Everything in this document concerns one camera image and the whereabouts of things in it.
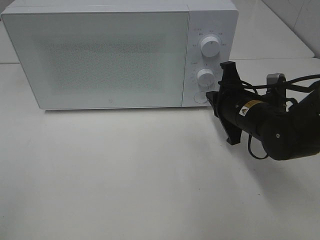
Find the white table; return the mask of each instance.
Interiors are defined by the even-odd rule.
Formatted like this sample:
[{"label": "white table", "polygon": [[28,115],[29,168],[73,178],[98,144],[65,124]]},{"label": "white table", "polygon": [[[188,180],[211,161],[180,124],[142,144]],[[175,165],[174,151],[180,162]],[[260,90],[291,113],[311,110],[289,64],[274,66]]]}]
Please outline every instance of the white table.
[{"label": "white table", "polygon": [[[261,1],[233,0],[239,19],[230,59],[313,58],[314,53]],[[0,63],[18,63],[0,22]]]},{"label": "white table", "polygon": [[[236,64],[253,84],[320,74],[318,59]],[[2,64],[0,113],[1,240],[319,239],[319,155],[253,159],[210,108],[43,111]]]}]

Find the power knob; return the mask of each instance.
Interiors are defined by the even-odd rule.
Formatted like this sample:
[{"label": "power knob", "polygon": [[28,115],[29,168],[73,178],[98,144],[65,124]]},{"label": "power knob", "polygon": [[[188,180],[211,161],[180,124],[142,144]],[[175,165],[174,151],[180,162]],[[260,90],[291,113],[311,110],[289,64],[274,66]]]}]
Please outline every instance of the power knob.
[{"label": "power knob", "polygon": [[220,52],[221,40],[218,36],[206,36],[200,43],[201,52],[207,58],[212,58]]},{"label": "power knob", "polygon": [[204,68],[196,74],[196,80],[202,87],[209,87],[214,83],[215,75],[211,69]]}]

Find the white wall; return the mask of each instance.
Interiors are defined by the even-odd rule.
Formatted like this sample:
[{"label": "white wall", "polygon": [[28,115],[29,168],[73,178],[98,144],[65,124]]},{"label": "white wall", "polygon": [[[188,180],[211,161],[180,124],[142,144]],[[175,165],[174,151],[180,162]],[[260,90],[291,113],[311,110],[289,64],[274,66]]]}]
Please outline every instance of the white wall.
[{"label": "white wall", "polygon": [[320,58],[320,0],[263,0]]}]

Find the warning label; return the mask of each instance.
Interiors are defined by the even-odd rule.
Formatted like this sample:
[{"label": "warning label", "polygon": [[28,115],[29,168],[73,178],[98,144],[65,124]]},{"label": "warning label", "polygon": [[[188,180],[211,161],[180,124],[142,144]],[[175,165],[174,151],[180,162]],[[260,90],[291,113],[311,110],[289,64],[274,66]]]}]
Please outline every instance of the warning label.
[{"label": "warning label", "polygon": [[249,112],[250,108],[252,108],[254,105],[256,104],[260,104],[263,103],[263,101],[259,101],[259,100],[251,100],[248,101],[245,105],[243,105],[243,107],[240,109],[239,114],[241,116],[246,116],[247,112]]}]

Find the microwave control panel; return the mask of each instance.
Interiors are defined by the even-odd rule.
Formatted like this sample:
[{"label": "microwave control panel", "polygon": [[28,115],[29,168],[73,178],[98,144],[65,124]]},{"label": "microwave control panel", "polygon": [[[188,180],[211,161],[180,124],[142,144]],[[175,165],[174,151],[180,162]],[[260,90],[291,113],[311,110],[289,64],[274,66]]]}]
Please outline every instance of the microwave control panel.
[{"label": "microwave control panel", "polygon": [[237,10],[190,11],[186,47],[183,107],[209,106],[206,92],[218,91],[229,60]]}]

